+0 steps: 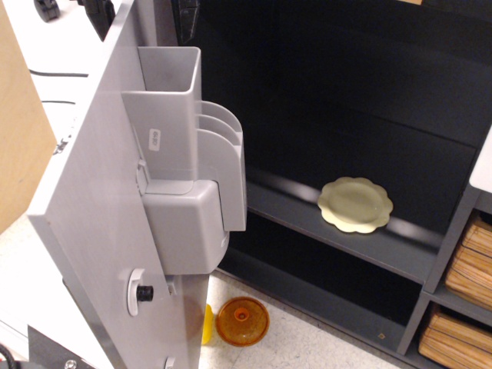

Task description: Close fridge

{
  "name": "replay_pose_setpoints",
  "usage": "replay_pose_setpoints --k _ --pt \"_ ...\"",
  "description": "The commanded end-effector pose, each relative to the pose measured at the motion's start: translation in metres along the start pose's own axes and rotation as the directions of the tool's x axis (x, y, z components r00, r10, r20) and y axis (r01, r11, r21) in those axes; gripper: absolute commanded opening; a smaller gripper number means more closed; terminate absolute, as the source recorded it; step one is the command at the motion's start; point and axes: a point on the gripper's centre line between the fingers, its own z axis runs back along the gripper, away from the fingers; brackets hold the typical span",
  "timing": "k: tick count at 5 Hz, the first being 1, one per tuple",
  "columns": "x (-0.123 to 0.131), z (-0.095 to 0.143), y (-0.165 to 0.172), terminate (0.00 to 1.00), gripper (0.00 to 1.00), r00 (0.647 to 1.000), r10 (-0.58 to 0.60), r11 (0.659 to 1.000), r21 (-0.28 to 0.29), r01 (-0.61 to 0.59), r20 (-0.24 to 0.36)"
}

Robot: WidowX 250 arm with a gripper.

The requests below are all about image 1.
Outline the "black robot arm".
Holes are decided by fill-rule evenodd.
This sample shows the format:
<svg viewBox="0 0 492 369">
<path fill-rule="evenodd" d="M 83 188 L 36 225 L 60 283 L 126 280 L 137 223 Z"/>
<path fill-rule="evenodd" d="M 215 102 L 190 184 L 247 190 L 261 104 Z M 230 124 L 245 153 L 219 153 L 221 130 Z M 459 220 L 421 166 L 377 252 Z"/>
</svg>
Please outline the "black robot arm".
<svg viewBox="0 0 492 369">
<path fill-rule="evenodd" d="M 78 5 L 85 8 L 93 28 L 103 42 L 115 19 L 115 7 L 110 0 L 77 0 Z"/>
</svg>

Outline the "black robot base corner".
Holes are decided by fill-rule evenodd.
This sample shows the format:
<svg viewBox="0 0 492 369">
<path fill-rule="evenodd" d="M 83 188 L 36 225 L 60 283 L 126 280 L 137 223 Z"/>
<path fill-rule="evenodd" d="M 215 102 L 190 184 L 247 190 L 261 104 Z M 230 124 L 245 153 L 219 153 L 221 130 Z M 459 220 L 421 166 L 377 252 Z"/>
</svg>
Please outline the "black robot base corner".
<svg viewBox="0 0 492 369">
<path fill-rule="evenodd" d="M 29 325 L 25 334 L 2 325 L 1 345 L 14 357 L 16 368 L 94 368 L 82 357 Z"/>
</svg>

